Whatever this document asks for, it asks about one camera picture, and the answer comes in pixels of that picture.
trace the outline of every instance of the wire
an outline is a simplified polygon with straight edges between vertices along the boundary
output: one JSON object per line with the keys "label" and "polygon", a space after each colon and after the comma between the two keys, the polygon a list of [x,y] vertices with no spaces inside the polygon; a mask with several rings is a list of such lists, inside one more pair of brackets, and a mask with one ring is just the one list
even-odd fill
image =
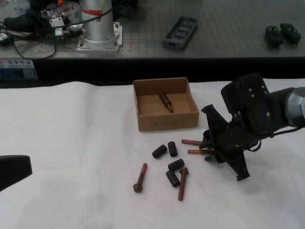
{"label": "wire", "polygon": [[300,129],[302,129],[302,127],[297,127],[297,128],[291,129],[291,130],[280,131],[280,132],[275,133],[273,136],[283,135],[283,134],[287,134],[287,133],[292,133],[292,132],[298,131]]}
{"label": "wire", "polygon": [[59,29],[59,28],[67,28],[69,26],[72,26],[72,25],[79,25],[79,24],[84,24],[84,23],[88,23],[88,22],[91,22],[91,21],[94,21],[94,20],[97,20],[103,16],[105,16],[106,14],[110,13],[112,11],[113,8],[111,8],[110,10],[106,11],[105,13],[101,14],[100,16],[97,16],[97,17],[94,17],[94,18],[91,18],[91,19],[88,19],[88,20],[84,20],[84,21],[80,21],[80,22],[76,22],[76,23],[70,23],[70,24],[67,24],[67,25],[62,25],[62,26],[56,26],[56,27],[53,27],[53,29]]}
{"label": "wire", "polygon": [[258,144],[257,148],[255,148],[255,149],[248,148],[247,150],[249,150],[250,152],[256,152],[261,148],[261,146],[262,146],[262,140],[259,140],[259,144]]}
{"label": "wire", "polygon": [[[96,20],[96,19],[99,19],[99,18],[101,18],[101,17],[107,15],[107,14],[110,13],[111,11],[112,11],[112,8],[111,8],[110,10],[106,11],[105,13],[101,14],[100,16],[97,16],[97,17],[94,17],[94,18],[91,18],[91,19],[88,19],[88,20],[84,20],[84,21],[80,21],[80,22],[76,22],[76,23],[70,23],[70,24],[63,25],[63,26],[52,27],[53,32],[54,32],[54,52],[53,52],[51,55],[49,55],[49,56],[42,57],[42,58],[27,58],[27,57],[24,57],[24,56],[19,52],[19,50],[18,50],[17,47],[15,46],[15,43],[14,43],[14,42],[12,43],[12,45],[13,45],[14,49],[16,50],[16,52],[18,53],[18,55],[19,55],[21,58],[23,58],[23,59],[26,59],[26,60],[43,60],[43,59],[50,58],[50,57],[54,56],[54,55],[56,54],[56,51],[57,51],[57,48],[56,48],[56,38],[57,38],[57,37],[56,37],[56,35],[55,35],[55,29],[67,28],[67,27],[72,26],[72,25],[79,25],[79,24],[88,23],[88,22],[94,21],[94,20]],[[21,15],[21,16],[19,16],[19,17],[16,17],[15,19],[21,18],[21,17],[26,16],[26,15],[27,15],[27,14]],[[42,20],[40,20],[40,18],[38,18],[37,16],[35,16],[35,15],[31,15],[31,16],[34,16],[38,21],[42,22],[43,25],[48,25],[49,27],[51,26],[51,25],[49,25],[49,24],[43,22]],[[8,28],[9,28],[15,21],[17,21],[17,20],[12,21],[12,23],[11,23],[9,26],[7,26],[6,32],[7,32]]]}
{"label": "wire", "polygon": [[47,58],[50,58],[50,57],[54,56],[55,53],[56,53],[56,51],[57,51],[57,48],[56,48],[55,30],[53,30],[53,32],[54,32],[54,52],[53,52],[51,55],[46,56],[46,57],[41,57],[41,58],[27,58],[27,57],[24,57],[24,56],[19,52],[19,50],[17,49],[17,47],[15,46],[15,43],[14,43],[14,42],[12,43],[12,45],[13,45],[14,49],[16,50],[16,52],[18,53],[18,55],[19,55],[20,57],[22,57],[23,59],[32,60],[32,61],[34,61],[34,60],[43,60],[43,59],[47,59]]}

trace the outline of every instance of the black object in corner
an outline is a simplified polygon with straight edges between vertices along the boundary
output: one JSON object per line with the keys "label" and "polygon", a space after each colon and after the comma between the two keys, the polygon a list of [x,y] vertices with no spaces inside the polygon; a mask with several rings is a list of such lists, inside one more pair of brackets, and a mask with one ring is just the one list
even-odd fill
{"label": "black object in corner", "polygon": [[0,192],[32,174],[29,156],[0,156]]}

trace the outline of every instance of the cardboard box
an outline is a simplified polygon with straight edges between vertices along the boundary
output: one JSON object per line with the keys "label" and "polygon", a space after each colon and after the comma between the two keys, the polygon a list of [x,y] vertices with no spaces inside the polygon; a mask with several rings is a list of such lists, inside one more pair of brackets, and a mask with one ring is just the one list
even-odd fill
{"label": "cardboard box", "polygon": [[[197,127],[199,110],[192,98],[187,78],[133,81],[139,131]],[[166,93],[173,113],[159,98]]]}

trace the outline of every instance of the screwdriver bit holder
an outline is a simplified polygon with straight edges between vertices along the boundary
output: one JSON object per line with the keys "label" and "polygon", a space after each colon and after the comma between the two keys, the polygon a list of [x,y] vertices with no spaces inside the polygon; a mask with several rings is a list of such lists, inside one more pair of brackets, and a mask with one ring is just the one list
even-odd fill
{"label": "screwdriver bit holder", "polygon": [[193,35],[197,25],[197,19],[180,17],[165,39],[163,39],[163,47],[170,50],[182,50]]}

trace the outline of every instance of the rusty bolt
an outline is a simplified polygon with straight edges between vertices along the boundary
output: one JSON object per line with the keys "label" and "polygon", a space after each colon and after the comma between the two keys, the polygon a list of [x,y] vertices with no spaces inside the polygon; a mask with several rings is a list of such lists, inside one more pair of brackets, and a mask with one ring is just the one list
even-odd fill
{"label": "rusty bolt", "polygon": [[194,146],[200,146],[202,144],[202,142],[199,142],[199,141],[192,141],[192,140],[186,140],[186,139],[182,139],[181,143],[188,144],[188,145],[194,145]]}
{"label": "rusty bolt", "polygon": [[181,181],[180,181],[178,200],[182,201],[184,196],[185,180],[186,180],[186,176],[189,174],[189,170],[184,167],[180,169],[180,173],[181,173]]}
{"label": "rusty bolt", "polygon": [[209,150],[209,149],[189,149],[187,151],[188,154],[215,154],[214,150]]}
{"label": "rusty bolt", "polygon": [[147,169],[147,164],[144,163],[143,166],[142,166],[142,169],[141,169],[141,173],[139,175],[138,182],[133,185],[133,190],[136,193],[139,193],[143,190],[142,183],[143,183],[143,179],[144,179],[144,176],[145,176],[145,173],[146,173],[146,169]]}

